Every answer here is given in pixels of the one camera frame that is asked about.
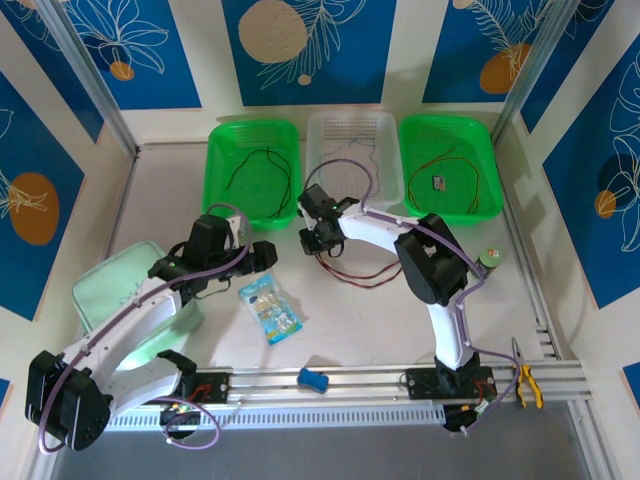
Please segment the mint green container lid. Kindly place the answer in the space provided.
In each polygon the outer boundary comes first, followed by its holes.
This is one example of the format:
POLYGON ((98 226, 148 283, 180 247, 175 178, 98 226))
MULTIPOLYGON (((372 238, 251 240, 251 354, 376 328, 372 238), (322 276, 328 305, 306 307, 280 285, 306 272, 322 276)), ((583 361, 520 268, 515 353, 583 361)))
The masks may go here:
MULTIPOLYGON (((148 270, 166 252, 145 241, 133 244, 109 257, 80 277, 72 288, 72 300, 84 331, 92 332, 104 323, 133 295, 147 278, 148 270)), ((117 367, 119 371, 138 368, 157 353, 171 349, 179 352, 190 333, 203 322, 204 314, 193 300, 175 316, 157 327, 117 367)))

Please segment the white plastic basket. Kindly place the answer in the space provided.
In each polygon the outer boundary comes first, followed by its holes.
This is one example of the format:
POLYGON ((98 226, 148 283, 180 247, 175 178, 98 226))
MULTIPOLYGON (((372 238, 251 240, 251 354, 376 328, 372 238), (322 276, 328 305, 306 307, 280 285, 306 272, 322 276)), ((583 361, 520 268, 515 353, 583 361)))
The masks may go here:
POLYGON ((336 200, 368 196, 388 210, 404 198, 400 146, 394 117, 380 110, 333 110, 307 122, 306 177, 336 200))

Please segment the blue clip on rail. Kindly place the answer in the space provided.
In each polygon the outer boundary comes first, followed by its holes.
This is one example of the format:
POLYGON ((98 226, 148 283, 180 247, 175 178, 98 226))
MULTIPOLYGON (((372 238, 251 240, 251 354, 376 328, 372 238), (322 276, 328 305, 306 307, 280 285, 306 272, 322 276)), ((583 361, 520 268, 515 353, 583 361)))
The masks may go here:
POLYGON ((324 394, 328 390, 329 378, 319 372, 301 368, 296 378, 297 385, 301 388, 310 389, 314 392, 324 394))

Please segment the aluminium rail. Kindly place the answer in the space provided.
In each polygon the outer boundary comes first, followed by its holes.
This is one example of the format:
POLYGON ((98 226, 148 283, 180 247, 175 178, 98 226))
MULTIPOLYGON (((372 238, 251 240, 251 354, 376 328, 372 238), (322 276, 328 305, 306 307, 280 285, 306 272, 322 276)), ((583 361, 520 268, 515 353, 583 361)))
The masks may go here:
MULTIPOLYGON (((329 378, 328 390, 324 394, 297 385, 299 371, 295 369, 247 369, 230 368, 193 370, 181 372, 173 364, 165 373, 158 366, 147 365, 135 370, 121 371, 115 380, 100 389, 100 398, 115 415, 142 404, 155 401, 161 396, 169 396, 173 402, 179 398, 174 391, 183 375, 205 372, 228 372, 230 374, 229 393, 225 404, 204 405, 288 405, 288 404, 338 404, 375 403, 387 401, 430 401, 434 404, 462 405, 496 400, 505 394, 508 400, 516 399, 513 366, 493 365, 489 367, 494 377, 490 382, 496 386, 498 396, 489 400, 473 402, 462 400, 411 400, 408 390, 400 384, 400 375, 411 368, 431 368, 427 365, 389 366, 333 369, 312 369, 329 378)), ((543 394, 544 401, 589 400, 592 397, 582 367, 577 361, 543 362, 533 365, 534 378, 543 394)))

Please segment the yellow pliers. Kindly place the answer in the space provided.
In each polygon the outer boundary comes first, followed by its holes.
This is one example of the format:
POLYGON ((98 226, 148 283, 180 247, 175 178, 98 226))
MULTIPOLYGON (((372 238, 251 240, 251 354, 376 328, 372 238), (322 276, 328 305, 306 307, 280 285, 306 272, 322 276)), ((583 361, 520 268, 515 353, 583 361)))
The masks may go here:
POLYGON ((527 400, 524 396, 524 387, 527 386, 533 394, 533 400, 537 409, 544 407, 544 397, 532 374, 531 365, 526 363, 520 349, 520 345, 515 337, 511 339, 512 353, 516 363, 514 364, 514 377, 516 380, 515 394, 521 408, 527 407, 527 400))

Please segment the aluminium post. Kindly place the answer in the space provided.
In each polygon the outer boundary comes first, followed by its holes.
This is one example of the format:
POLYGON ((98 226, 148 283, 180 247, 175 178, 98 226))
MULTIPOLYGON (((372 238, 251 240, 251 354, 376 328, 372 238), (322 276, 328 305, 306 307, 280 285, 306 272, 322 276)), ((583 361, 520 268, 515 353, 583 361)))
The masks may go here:
POLYGON ((497 147, 514 117, 520 112, 549 58, 573 17, 580 0, 552 0, 549 16, 541 25, 524 66, 506 96, 503 108, 491 130, 491 142, 497 147))
POLYGON ((74 74, 103 116, 114 138, 124 152, 136 159, 139 150, 137 142, 89 51, 66 14, 64 6, 59 0, 34 1, 38 7, 39 15, 74 74))

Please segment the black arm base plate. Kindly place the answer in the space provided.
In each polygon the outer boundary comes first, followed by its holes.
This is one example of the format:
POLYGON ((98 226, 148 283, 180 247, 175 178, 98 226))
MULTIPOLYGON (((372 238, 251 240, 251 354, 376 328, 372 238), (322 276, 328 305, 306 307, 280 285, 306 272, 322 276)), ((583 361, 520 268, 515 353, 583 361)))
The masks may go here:
POLYGON ((498 394, 494 377, 489 367, 480 367, 471 379, 453 392, 446 392, 440 386, 435 368, 411 368, 405 370, 399 378, 400 384, 408 390, 411 400, 462 400, 471 399, 473 402, 483 398, 493 400, 498 394))
POLYGON ((228 372, 183 375, 174 393, 196 404, 225 404, 229 393, 228 372))

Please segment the green plastic basket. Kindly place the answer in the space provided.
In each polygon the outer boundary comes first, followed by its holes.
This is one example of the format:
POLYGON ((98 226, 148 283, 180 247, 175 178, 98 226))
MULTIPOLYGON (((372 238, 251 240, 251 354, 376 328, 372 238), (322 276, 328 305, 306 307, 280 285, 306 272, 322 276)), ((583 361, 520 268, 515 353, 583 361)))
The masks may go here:
POLYGON ((256 230, 280 230, 296 216, 301 193, 299 134, 281 119, 215 127, 207 142, 202 209, 232 204, 256 230))
POLYGON ((465 116, 416 114, 404 118, 398 138, 404 205, 416 217, 439 215, 449 225, 471 226, 498 216, 504 205, 487 127, 465 116), (446 189, 433 188, 442 176, 446 189))

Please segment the blue snack packet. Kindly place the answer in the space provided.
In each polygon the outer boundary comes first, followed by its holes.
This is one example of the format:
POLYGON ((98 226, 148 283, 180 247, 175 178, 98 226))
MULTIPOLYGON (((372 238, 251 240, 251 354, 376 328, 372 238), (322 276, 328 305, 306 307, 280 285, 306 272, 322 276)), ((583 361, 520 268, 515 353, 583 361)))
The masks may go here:
POLYGON ((241 288, 238 295, 260 324, 269 345, 275 345, 302 329, 302 322, 272 274, 241 288))

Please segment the green can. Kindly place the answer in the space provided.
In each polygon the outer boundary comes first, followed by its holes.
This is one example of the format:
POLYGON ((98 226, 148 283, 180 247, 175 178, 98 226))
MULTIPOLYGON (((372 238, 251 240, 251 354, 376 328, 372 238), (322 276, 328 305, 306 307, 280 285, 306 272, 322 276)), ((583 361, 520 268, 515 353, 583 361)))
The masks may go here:
POLYGON ((487 248, 477 258, 477 265, 485 276, 489 276, 502 262, 503 255, 498 248, 487 248))

